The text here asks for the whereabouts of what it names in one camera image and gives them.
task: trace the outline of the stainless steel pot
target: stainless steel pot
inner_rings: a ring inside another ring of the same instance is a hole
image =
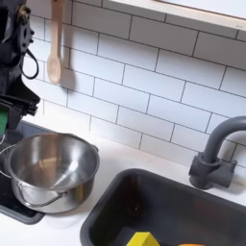
[[[37,211],[63,212],[90,194],[99,155],[95,146],[74,135],[42,134],[18,142],[8,162],[20,203]]]

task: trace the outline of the pot handle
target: pot handle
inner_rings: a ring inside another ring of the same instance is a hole
[[[54,202],[56,202],[57,200],[59,200],[60,198],[62,197],[65,197],[67,195],[67,192],[64,192],[64,193],[61,193],[59,194],[57,197],[53,198],[52,200],[50,200],[49,202],[46,202],[44,204],[38,204],[38,205],[35,205],[35,204],[30,204],[29,202],[26,201],[26,199],[24,198],[24,195],[23,195],[23,192],[22,192],[22,184],[19,183],[18,184],[18,189],[19,189],[19,195],[20,195],[20,198],[21,200],[23,201],[23,203],[25,204],[25,206],[29,207],[29,208],[33,208],[33,209],[36,209],[36,208],[42,208],[42,207],[45,207],[45,206],[48,206],[50,204],[53,204]]]

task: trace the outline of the white tile wall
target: white tile wall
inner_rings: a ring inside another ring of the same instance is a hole
[[[211,33],[211,34],[231,37],[231,38],[235,38],[236,32],[237,32],[237,30],[233,28],[213,25],[207,22],[183,18],[177,15],[172,15],[172,14],[168,14],[166,16],[165,22],[178,25],[178,26],[182,26],[182,27],[187,27],[187,28],[203,31],[206,33]]]
[[[219,88],[225,66],[160,50],[157,72],[203,86]]]
[[[128,38],[131,16],[74,2],[72,23],[107,35]]]
[[[122,107],[119,108],[117,123],[167,141],[170,140],[174,127],[173,123]]]
[[[185,55],[192,55],[196,37],[197,31],[150,19],[134,17],[130,40],[176,51]]]
[[[158,49],[116,37],[100,35],[98,55],[154,70],[157,63]]]
[[[146,112],[150,97],[147,93],[99,79],[95,80],[94,96],[142,112]]]
[[[61,85],[51,85],[50,3],[28,0],[40,69],[37,80],[24,81],[43,100],[24,120],[81,137],[90,129],[190,166],[218,124],[246,114],[244,32],[173,15],[164,21],[109,0],[65,1],[66,69]],[[35,72],[29,58],[24,70]],[[234,181],[246,185],[246,132],[229,135],[219,158],[237,160]]]
[[[71,68],[115,83],[122,83],[124,64],[71,50]]]
[[[38,60],[47,62],[50,54],[51,44],[43,40],[35,39],[35,42],[30,45],[31,52]],[[68,67],[69,50],[66,47],[61,48],[61,59],[65,67]]]
[[[221,90],[246,97],[246,71],[227,68]]]
[[[51,83],[47,69],[45,69],[44,80]],[[61,74],[60,86],[92,96],[94,77],[65,68]]]
[[[119,141],[134,148],[139,148],[141,134],[101,119],[91,118],[90,130],[97,135]]]
[[[186,166],[190,166],[193,158],[197,155],[196,151],[188,150],[149,135],[143,135],[140,150]]]
[[[85,3],[85,4],[90,4],[90,5],[95,5],[95,6],[101,6],[103,0],[77,0],[77,2]]]
[[[246,98],[192,83],[186,83],[182,102],[228,117],[244,115],[246,109]]]
[[[210,113],[190,106],[151,96],[148,114],[204,131],[209,123]]]
[[[73,110],[81,111],[111,122],[116,121],[118,106],[81,93],[68,91],[67,106]]]
[[[180,101],[185,81],[126,65],[123,85]]]
[[[200,33],[194,56],[246,69],[246,42]]]
[[[51,41],[51,20],[45,20],[45,40]],[[67,47],[96,54],[98,45],[98,34],[89,30],[62,25],[61,44]]]
[[[164,18],[165,18],[165,14],[162,12],[153,12],[153,11],[138,8],[135,6],[112,2],[111,0],[104,0],[103,7],[105,7],[106,9],[114,10],[114,11],[127,12],[133,15],[138,15],[138,16],[149,18],[149,19],[156,19],[159,21],[164,21]]]

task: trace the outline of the spoon handle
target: spoon handle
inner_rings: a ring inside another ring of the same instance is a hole
[[[52,84],[58,84],[62,73],[61,44],[62,44],[62,13],[64,0],[51,0],[51,53],[47,63],[47,71]]]

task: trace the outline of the shelf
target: shelf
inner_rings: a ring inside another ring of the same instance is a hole
[[[190,7],[164,3],[156,0],[112,0],[122,4],[132,5],[152,11],[171,13],[174,15],[196,19],[212,24],[235,28],[246,31],[246,19],[216,12],[206,12]]]

